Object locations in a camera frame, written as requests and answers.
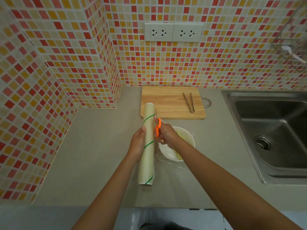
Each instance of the white bowl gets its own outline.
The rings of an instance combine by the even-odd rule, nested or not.
[[[181,127],[173,127],[173,128],[175,131],[179,132],[190,145],[195,147],[195,141],[193,139],[193,136],[190,134],[190,132],[188,132],[186,129],[183,129]],[[162,154],[166,156],[168,159],[172,161],[176,161],[176,162],[183,161],[178,158],[175,150],[171,149],[169,146],[167,146],[167,144],[158,143],[158,145],[159,145],[159,148]]]

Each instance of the scissors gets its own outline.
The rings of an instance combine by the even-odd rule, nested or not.
[[[161,119],[158,118],[159,124],[156,125],[156,133],[157,133],[157,138],[159,137],[159,128],[161,127]]]

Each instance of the wooden cutting board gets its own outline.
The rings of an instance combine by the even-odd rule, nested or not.
[[[191,114],[183,92],[192,107],[190,92],[193,97],[195,112]],[[145,104],[151,102],[162,119],[204,119],[206,112],[198,89],[195,87],[143,86],[141,116],[144,117]]]

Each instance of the white outlet plate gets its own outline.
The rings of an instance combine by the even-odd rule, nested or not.
[[[199,42],[203,23],[174,23],[173,42]]]
[[[168,41],[173,38],[174,23],[145,23],[145,41]]]

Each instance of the sink drain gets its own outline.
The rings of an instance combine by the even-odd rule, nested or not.
[[[255,137],[255,144],[257,147],[264,151],[269,151],[271,149],[271,141],[264,135],[258,135]]]

